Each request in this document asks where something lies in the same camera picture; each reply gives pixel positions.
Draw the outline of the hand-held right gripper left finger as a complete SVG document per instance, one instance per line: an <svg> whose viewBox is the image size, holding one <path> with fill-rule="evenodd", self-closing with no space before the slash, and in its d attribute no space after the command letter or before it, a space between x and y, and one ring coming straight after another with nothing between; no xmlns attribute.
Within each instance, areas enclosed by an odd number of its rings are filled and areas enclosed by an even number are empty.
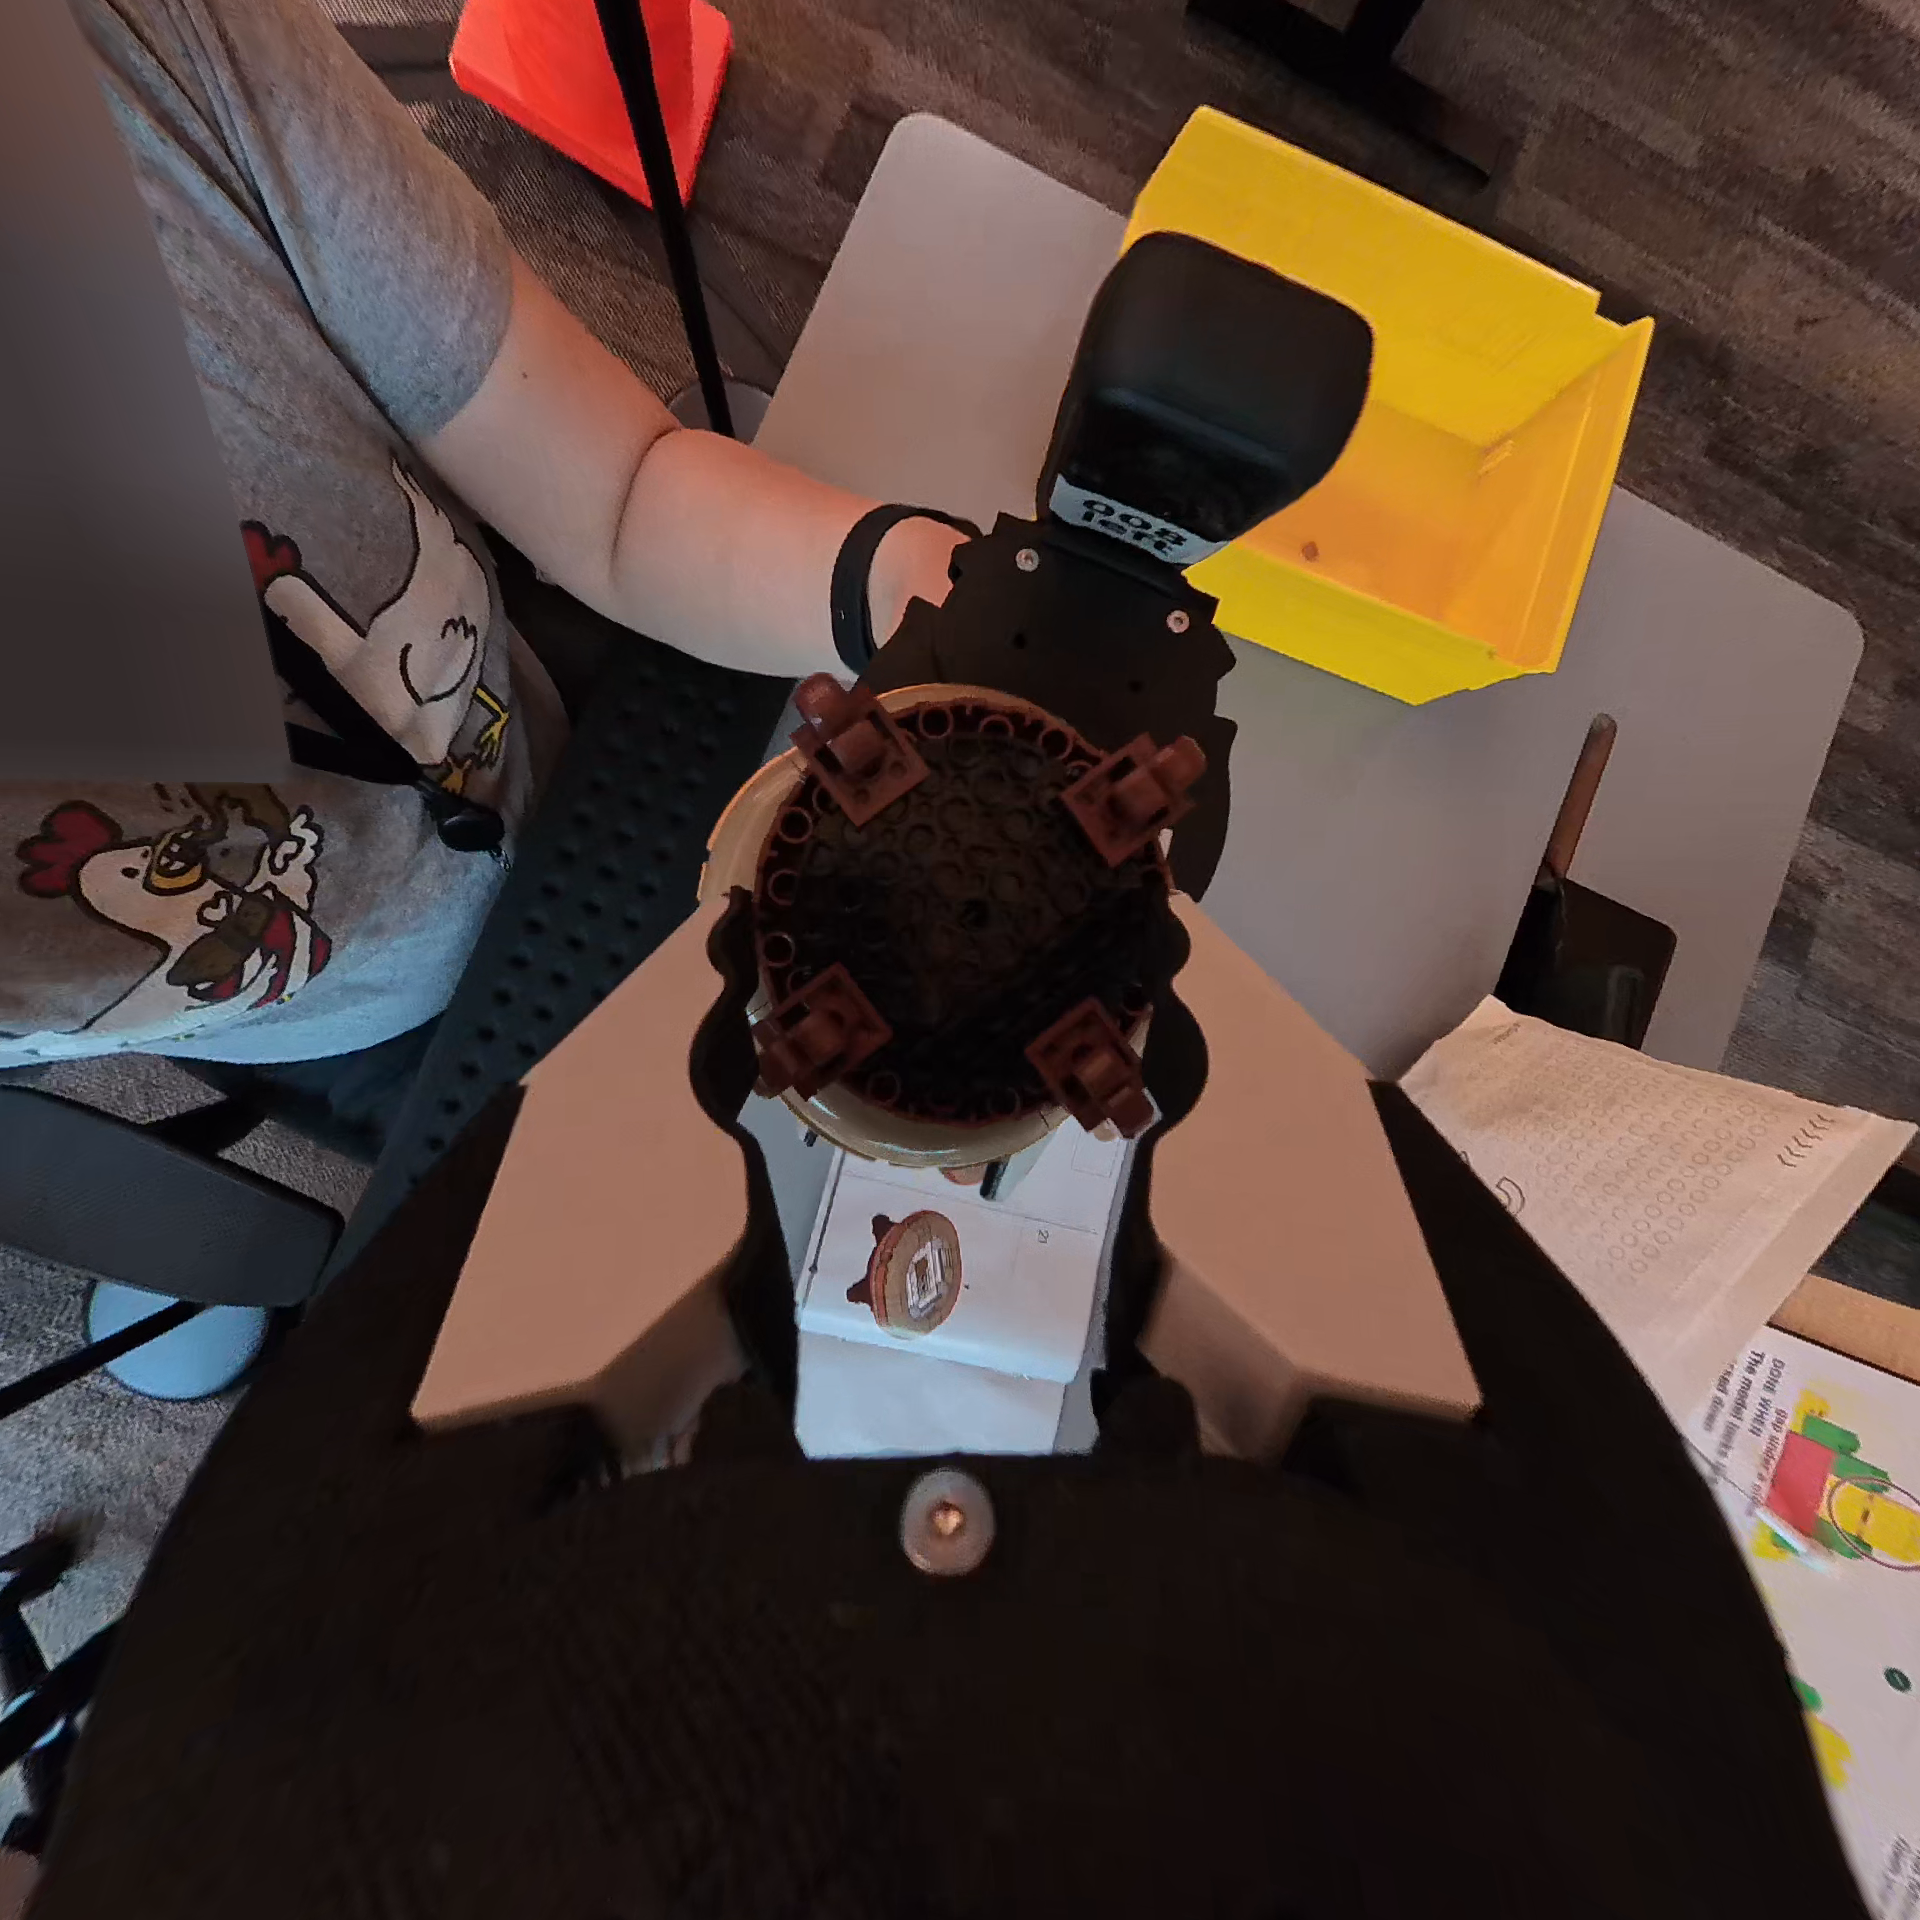
<svg viewBox="0 0 1920 1920"><path fill-rule="evenodd" d="M685 1457L714 1391L791 1416L791 1262L760 1143L751 894L721 890L522 1082L413 1423L584 1409L626 1465Z"/></svg>

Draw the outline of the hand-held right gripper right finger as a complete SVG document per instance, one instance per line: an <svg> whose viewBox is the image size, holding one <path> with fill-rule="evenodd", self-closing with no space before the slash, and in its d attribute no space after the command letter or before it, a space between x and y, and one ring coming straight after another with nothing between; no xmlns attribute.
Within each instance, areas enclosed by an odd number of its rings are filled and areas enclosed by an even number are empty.
<svg viewBox="0 0 1920 1920"><path fill-rule="evenodd" d="M1273 1461L1316 1403L1465 1423L1480 1389L1368 1070L1185 894L1105 1294L1096 1416L1168 1378L1209 1453Z"/></svg>

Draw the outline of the round brown toy brick model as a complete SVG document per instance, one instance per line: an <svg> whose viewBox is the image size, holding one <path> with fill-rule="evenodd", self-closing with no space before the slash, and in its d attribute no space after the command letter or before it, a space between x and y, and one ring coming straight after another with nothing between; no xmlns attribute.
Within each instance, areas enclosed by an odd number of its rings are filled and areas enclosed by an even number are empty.
<svg viewBox="0 0 1920 1920"><path fill-rule="evenodd" d="M985 685L820 673L795 708L704 863L751 938L754 1092L899 1166L1011 1158L1062 1121L1140 1138L1185 959L1163 839L1202 746L1100 747Z"/></svg>

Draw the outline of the black wristband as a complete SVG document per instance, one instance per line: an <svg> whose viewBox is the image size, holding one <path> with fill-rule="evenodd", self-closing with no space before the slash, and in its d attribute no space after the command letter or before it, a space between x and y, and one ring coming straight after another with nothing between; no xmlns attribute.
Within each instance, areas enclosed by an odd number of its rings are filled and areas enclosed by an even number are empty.
<svg viewBox="0 0 1920 1920"><path fill-rule="evenodd" d="M908 520L942 526L960 533L965 541L981 537L981 527L970 518L912 507L908 502L883 502L851 523L835 551L828 580L828 619L835 654L854 680L861 677L879 651L879 637L870 605L870 576L879 542Z"/></svg>

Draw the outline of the white instruction booklet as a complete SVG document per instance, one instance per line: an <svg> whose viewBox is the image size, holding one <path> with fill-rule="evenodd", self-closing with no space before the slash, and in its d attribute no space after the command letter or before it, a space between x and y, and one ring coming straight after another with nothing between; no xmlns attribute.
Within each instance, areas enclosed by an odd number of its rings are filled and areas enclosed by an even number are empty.
<svg viewBox="0 0 1920 1920"><path fill-rule="evenodd" d="M1062 1121L960 1182L835 1149L797 1271L805 1453L1048 1453L1132 1147Z"/></svg>

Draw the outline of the black studded baseplate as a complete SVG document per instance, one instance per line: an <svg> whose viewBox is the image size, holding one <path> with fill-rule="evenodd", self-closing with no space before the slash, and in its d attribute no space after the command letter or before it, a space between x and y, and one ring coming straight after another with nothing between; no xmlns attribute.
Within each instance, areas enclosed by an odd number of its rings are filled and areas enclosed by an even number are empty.
<svg viewBox="0 0 1920 1920"><path fill-rule="evenodd" d="M322 1284L685 921L708 830L762 765L791 685L646 637L607 646Z"/></svg>

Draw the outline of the white paper bag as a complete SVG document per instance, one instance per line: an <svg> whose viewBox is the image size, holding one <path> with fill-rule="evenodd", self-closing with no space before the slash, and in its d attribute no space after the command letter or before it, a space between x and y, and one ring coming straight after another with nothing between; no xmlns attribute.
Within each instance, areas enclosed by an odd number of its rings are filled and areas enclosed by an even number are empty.
<svg viewBox="0 0 1920 1920"><path fill-rule="evenodd" d="M1483 998L1400 1078L1685 1423L1914 1141L1910 1121Z"/></svg>

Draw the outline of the yellow plastic bin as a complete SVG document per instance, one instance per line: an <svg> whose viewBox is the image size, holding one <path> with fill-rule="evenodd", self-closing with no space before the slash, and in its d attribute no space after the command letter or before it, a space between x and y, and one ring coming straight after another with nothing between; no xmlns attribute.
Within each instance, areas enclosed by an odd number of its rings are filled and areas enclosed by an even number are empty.
<svg viewBox="0 0 1920 1920"><path fill-rule="evenodd" d="M1190 570L1215 627L1400 704L1554 673L1652 317L1219 110L1140 187L1122 249L1190 233L1373 330L1351 441L1298 502Z"/></svg>

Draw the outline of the black office chair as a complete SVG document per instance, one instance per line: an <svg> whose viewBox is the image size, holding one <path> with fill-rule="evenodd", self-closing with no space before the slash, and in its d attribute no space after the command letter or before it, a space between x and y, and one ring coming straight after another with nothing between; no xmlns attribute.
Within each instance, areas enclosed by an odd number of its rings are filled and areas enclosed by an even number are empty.
<svg viewBox="0 0 1920 1920"><path fill-rule="evenodd" d="M131 1123L5 1086L3 1242L87 1284L83 1345L7 1385L5 1417L89 1374L183 1405L245 1378L343 1231L331 1205L220 1156L259 1121L239 1096Z"/></svg>

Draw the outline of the colourful printed instruction sheet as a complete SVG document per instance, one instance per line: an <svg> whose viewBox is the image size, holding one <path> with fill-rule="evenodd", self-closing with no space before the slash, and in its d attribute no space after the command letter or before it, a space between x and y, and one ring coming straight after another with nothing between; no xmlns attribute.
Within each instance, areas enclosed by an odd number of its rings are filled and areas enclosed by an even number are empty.
<svg viewBox="0 0 1920 1920"><path fill-rule="evenodd" d="M1871 1915L1916 1915L1916 1387L1764 1326L1686 1420Z"/></svg>

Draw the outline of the orange traffic cone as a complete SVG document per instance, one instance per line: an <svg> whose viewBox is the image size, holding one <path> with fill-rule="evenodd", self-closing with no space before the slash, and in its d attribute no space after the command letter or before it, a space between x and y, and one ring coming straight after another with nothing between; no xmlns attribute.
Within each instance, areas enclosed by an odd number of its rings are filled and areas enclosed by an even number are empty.
<svg viewBox="0 0 1920 1920"><path fill-rule="evenodd" d="M682 202L717 117L731 57L731 25L710 2L621 5L642 20ZM465 2L450 42L462 92L642 205L635 137L594 2Z"/></svg>

